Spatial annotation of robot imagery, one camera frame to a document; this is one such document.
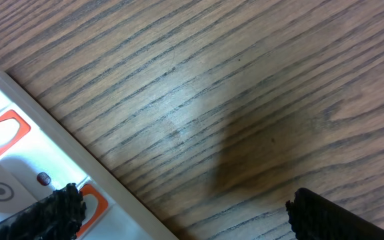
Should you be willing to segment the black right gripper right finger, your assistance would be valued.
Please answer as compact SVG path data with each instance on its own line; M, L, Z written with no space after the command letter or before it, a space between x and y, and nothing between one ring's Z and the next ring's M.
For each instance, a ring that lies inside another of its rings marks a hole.
M285 206L298 240L384 240L384 229L309 189L298 189Z

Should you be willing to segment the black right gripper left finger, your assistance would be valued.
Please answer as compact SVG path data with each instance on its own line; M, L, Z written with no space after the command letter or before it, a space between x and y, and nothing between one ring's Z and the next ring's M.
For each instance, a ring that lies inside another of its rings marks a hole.
M69 183L0 222L0 240L76 239L86 209L83 193Z

